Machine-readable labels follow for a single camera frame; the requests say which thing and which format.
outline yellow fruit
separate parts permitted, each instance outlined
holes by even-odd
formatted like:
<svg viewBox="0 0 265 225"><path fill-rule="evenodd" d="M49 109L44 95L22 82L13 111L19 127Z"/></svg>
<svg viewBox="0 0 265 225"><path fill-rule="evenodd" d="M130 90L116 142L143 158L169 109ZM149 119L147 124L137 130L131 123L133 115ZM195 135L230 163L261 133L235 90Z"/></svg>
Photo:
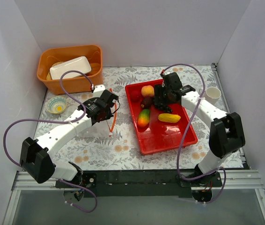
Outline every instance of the yellow fruit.
<svg viewBox="0 0 265 225"><path fill-rule="evenodd" d="M155 89L151 86L144 86L142 87L141 94L143 97L154 97L155 96Z"/></svg>
<svg viewBox="0 0 265 225"><path fill-rule="evenodd" d="M159 121L166 123L177 123L180 120L179 115L173 115L169 113L162 113L158 117Z"/></svg>

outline white dish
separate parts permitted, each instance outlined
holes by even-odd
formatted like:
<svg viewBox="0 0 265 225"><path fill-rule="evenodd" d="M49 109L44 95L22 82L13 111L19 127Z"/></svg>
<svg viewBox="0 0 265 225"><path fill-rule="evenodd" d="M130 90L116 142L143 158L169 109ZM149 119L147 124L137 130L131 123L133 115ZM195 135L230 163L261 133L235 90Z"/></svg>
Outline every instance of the white dish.
<svg viewBox="0 0 265 225"><path fill-rule="evenodd" d="M85 56L78 57L76 59L63 62L50 68L50 74L53 80L58 80L61 76L69 70L78 70L84 74L91 72L92 68ZM79 73L69 73L64 76L63 79L74 78L81 76Z"/></svg>

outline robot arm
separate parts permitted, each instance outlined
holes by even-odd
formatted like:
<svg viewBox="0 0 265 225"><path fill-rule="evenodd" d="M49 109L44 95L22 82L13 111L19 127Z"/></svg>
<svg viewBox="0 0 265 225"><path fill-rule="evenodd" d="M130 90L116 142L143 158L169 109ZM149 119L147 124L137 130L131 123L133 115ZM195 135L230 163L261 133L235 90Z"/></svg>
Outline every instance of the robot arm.
<svg viewBox="0 0 265 225"><path fill-rule="evenodd" d="M95 87L93 96L83 103L86 114L80 120L70 122L83 115L81 105L65 120L69 123L59 125L35 140L28 137L22 143L20 164L38 183L43 183L49 178L64 179L74 184L81 183L82 170L77 165L55 161L52 158L78 133L97 122L113 117L111 108L118 101L118 96L106 90L103 85Z"/></svg>
<svg viewBox="0 0 265 225"><path fill-rule="evenodd" d="M190 91L181 97L182 107L194 111L199 93ZM241 117L237 113L228 114L202 99L196 115L210 128L210 150L198 164L202 173L219 167L227 157L245 145Z"/></svg>
<svg viewBox="0 0 265 225"><path fill-rule="evenodd" d="M155 107L172 112L168 107L172 103L195 111L199 93L190 85L183 86L177 73L161 74L162 85L155 86ZM241 117L237 113L227 113L202 99L196 115L210 128L210 150L195 167L195 173L201 175L218 168L225 159L245 145Z"/></svg>

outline red tray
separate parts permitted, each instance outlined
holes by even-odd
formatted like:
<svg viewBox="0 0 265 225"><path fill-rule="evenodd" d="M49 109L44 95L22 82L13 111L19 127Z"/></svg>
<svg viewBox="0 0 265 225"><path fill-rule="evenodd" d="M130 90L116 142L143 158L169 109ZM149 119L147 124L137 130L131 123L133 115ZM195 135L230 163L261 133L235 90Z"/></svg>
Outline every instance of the red tray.
<svg viewBox="0 0 265 225"><path fill-rule="evenodd" d="M140 106L141 99L138 102L132 102L130 98L130 93L133 90L138 90L141 92L143 86L151 85L154 87L154 85L156 84L162 84L162 79L130 84L125 87L127 100L132 114L134 127L136 129L141 153L144 155L177 149L183 137L184 130L189 122L188 114L186 113L185 109L181 107L180 104L169 105L173 110L173 114L181 116L180 121L176 124L160 122L158 120L158 115L163 112L157 110L152 105L150 108L149 126L146 126L144 128L139 128L137 126L138 116L142 111L142 108ZM196 144L197 141L198 138L194 132L194 129L192 126L190 126L190 129L188 130L188 133L184 140L183 147Z"/></svg>

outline orange plastic tub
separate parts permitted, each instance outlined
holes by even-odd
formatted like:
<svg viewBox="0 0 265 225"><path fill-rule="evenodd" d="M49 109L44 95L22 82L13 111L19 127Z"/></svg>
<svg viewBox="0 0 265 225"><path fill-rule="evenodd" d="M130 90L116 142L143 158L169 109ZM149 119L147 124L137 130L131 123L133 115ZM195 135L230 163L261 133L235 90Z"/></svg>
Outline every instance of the orange plastic tub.
<svg viewBox="0 0 265 225"><path fill-rule="evenodd" d="M94 85L102 84L103 55L101 48L97 45L52 48L45 51L41 55L39 61L37 70L38 79L42 81L53 94L64 94L59 80L46 79L49 69L57 62L69 61L80 56L85 56L92 67L92 71L87 74L88 78L90 78ZM82 76L63 79L63 86L69 93L90 91L90 83Z"/></svg>

